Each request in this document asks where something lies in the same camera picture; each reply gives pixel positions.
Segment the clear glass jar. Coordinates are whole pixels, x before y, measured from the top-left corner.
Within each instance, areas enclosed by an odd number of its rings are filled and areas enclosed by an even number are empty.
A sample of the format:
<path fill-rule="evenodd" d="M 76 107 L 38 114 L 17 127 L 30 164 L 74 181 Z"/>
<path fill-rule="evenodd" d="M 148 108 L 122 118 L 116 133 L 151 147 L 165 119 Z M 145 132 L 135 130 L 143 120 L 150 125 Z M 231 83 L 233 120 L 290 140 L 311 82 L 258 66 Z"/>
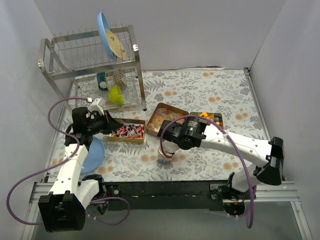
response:
<path fill-rule="evenodd" d="M 164 152 L 162 152 L 161 148 L 158 148 L 158 158 L 157 158 L 157 162 L 159 164 L 162 165 L 171 165 L 173 163 L 173 155 L 174 153 L 170 153 L 166 150 L 164 150 Z"/>

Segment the tin of lollipops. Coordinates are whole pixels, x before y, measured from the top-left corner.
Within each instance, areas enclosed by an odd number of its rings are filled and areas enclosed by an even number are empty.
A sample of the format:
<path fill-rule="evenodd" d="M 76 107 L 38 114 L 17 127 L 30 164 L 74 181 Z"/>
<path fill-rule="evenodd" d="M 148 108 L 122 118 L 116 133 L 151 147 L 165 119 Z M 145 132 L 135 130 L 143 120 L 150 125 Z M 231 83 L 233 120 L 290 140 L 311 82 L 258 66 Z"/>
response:
<path fill-rule="evenodd" d="M 145 141 L 146 121 L 131 118 L 116 118 L 122 124 L 116 132 L 107 137 L 110 141 L 142 144 Z"/>

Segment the tin of pastel gummies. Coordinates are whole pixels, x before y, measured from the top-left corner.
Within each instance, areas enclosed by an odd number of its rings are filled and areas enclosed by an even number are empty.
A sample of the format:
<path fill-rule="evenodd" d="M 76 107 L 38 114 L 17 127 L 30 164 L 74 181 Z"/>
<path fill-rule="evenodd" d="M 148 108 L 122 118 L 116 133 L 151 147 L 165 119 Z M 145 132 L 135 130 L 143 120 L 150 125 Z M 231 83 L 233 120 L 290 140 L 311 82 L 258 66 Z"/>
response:
<path fill-rule="evenodd" d="M 147 125 L 146 133 L 152 137 L 158 137 L 158 132 L 164 120 L 173 121 L 179 117 L 188 115 L 183 109 L 160 102 L 153 111 Z"/>

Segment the tin of star candies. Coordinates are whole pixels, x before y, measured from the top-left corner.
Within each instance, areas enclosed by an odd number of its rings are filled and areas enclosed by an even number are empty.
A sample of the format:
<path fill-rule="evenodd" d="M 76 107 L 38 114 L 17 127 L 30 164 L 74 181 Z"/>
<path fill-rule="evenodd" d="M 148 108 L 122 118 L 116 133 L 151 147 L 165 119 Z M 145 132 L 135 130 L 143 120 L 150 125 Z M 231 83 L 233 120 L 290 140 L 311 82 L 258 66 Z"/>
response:
<path fill-rule="evenodd" d="M 205 117 L 207 119 L 211 119 L 214 123 L 219 125 L 222 129 L 224 129 L 223 124 L 223 116 L 221 113 L 212 113 L 212 112 L 190 112 L 191 115 L 196 115 L 200 117 Z"/>

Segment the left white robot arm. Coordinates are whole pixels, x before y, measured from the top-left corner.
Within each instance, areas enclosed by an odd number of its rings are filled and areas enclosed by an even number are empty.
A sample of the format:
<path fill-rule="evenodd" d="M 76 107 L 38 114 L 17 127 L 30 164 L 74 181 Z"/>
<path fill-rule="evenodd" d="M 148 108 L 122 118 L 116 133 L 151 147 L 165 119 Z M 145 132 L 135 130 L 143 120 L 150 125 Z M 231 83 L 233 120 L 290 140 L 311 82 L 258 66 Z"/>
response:
<path fill-rule="evenodd" d="M 38 206 L 47 232 L 79 231 L 85 224 L 86 208 L 92 199 L 106 196 L 103 178 L 94 174 L 79 183 L 80 173 L 87 157 L 93 136 L 108 135 L 122 127 L 107 110 L 88 110 L 77 107 L 72 110 L 72 121 L 67 129 L 64 152 L 67 162 L 47 195 L 39 198 Z"/>

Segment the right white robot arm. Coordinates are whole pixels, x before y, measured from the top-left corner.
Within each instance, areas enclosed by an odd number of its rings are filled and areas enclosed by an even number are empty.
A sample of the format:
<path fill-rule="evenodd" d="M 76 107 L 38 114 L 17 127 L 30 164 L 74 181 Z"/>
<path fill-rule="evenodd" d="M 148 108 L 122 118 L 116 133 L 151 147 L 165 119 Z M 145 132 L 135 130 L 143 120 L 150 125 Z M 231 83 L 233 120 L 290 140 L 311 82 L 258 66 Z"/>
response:
<path fill-rule="evenodd" d="M 196 115 L 186 115 L 183 119 L 184 123 L 164 120 L 158 131 L 159 151 L 165 158 L 172 157 L 177 150 L 195 147 L 241 156 L 251 164 L 230 175 L 226 192 L 232 199 L 260 183 L 271 186 L 282 183 L 285 158 L 282 138 L 260 140 L 226 132 L 213 121 Z"/>

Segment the blue plate on table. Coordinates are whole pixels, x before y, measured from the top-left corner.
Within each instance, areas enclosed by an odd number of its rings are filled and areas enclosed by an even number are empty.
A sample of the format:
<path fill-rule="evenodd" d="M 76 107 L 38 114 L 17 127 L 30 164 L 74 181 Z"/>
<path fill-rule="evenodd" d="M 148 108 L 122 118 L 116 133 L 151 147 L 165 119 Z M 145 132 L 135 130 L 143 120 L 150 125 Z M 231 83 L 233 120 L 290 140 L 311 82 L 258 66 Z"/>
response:
<path fill-rule="evenodd" d="M 105 158 L 105 147 L 103 142 L 97 138 L 93 137 L 92 143 L 89 147 L 88 155 L 86 156 L 82 169 L 80 171 L 81 174 L 86 174 L 91 171 L 94 171 L 98 168 Z"/>

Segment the green bowl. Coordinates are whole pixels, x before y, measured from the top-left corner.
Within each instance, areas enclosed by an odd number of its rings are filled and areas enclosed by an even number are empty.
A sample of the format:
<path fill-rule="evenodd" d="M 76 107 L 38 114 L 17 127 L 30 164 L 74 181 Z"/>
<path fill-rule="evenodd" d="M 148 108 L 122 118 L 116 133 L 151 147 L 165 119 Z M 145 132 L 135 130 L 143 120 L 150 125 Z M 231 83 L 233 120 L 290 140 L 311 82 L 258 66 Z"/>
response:
<path fill-rule="evenodd" d="M 111 88 L 111 90 L 108 93 L 108 97 L 110 101 L 116 105 L 123 105 L 124 104 L 124 98 L 122 95 L 122 91 L 118 85 L 115 85 Z"/>

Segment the floral table mat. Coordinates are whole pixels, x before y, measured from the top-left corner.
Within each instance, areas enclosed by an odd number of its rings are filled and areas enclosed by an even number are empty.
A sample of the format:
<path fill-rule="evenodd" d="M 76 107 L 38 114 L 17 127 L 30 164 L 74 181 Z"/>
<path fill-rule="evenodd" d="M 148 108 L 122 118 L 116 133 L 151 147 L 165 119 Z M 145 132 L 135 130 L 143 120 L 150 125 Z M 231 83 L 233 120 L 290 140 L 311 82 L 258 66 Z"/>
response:
<path fill-rule="evenodd" d="M 191 112 L 220 113 L 224 128 L 254 139 L 268 134 L 244 70 L 145 71 L 142 74 L 146 110 L 117 111 L 114 118 L 148 121 L 159 103 Z M 171 161 L 158 161 L 159 140 L 146 135 L 143 143 L 111 141 L 99 135 L 105 148 L 94 170 L 108 181 L 225 180 L 242 169 L 238 157 L 212 149 L 176 152 Z"/>

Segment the blue white mug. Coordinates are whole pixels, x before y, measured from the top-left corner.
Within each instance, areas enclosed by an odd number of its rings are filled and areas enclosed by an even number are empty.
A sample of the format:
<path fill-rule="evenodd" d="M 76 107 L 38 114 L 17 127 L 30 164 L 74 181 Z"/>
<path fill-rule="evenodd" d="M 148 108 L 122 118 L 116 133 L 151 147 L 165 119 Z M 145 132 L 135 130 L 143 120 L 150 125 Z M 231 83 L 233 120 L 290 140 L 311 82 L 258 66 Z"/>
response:
<path fill-rule="evenodd" d="M 108 91 L 108 84 L 105 72 L 99 72 L 95 76 L 97 87 L 100 91 Z"/>

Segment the steel dish rack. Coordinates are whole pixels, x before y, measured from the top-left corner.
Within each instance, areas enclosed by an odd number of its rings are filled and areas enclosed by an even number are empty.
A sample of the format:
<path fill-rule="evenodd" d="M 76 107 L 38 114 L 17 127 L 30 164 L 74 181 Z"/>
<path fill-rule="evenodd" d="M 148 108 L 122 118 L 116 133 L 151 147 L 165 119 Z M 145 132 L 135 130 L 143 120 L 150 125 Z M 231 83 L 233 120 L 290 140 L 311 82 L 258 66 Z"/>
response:
<path fill-rule="evenodd" d="M 67 35 L 53 36 L 40 41 L 38 67 L 60 99 L 65 95 L 59 89 L 59 80 L 71 80 L 69 96 L 103 98 L 103 108 L 110 112 L 133 109 L 147 110 L 140 53 L 132 25 L 110 29 L 121 41 L 127 58 L 111 60 L 102 46 L 97 30 L 78 31 Z M 124 104 L 118 105 L 109 99 L 109 91 L 116 85 L 113 72 L 122 69 L 127 86 L 121 87 Z M 105 72 L 108 91 L 98 89 L 96 74 Z"/>

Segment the cream floral plate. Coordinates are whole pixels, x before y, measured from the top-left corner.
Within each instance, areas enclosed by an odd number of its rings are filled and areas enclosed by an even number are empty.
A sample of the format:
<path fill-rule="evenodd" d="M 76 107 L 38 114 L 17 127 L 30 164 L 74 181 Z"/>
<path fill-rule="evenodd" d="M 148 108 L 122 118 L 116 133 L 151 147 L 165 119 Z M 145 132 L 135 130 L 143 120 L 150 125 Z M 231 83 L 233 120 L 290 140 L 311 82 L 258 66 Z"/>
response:
<path fill-rule="evenodd" d="M 118 37 L 108 29 L 105 30 L 105 34 L 111 51 L 116 57 L 120 58 L 121 60 L 125 60 L 127 58 L 127 53 L 125 47 Z"/>

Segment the blue plate in rack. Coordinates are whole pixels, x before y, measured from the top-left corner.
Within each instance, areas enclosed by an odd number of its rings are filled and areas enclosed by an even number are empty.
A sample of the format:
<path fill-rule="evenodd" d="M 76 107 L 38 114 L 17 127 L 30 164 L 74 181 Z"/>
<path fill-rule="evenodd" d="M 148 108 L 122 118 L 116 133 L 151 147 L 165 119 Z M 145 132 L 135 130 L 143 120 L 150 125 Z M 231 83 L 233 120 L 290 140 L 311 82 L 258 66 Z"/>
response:
<path fill-rule="evenodd" d="M 110 30 L 110 26 L 107 22 L 105 15 L 102 12 L 100 12 L 97 15 L 97 27 L 98 27 L 99 37 L 104 50 L 106 51 L 108 57 L 111 60 L 115 61 L 116 55 L 113 53 L 113 51 L 110 48 L 110 45 L 107 39 L 107 34 L 106 34 L 106 30 Z"/>

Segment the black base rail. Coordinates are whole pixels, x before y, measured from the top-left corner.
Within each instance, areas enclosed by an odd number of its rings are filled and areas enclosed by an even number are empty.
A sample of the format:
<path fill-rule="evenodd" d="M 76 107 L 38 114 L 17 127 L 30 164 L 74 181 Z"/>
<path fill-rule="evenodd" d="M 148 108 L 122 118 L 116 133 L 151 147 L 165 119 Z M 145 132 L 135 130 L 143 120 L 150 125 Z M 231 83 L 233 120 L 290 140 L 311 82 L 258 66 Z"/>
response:
<path fill-rule="evenodd" d="M 247 190 L 242 193 L 230 188 L 227 180 L 183 181 L 114 181 L 99 184 L 108 200 L 109 211 L 126 210 L 188 210 L 223 211 L 224 203 L 243 205 L 250 200 Z"/>

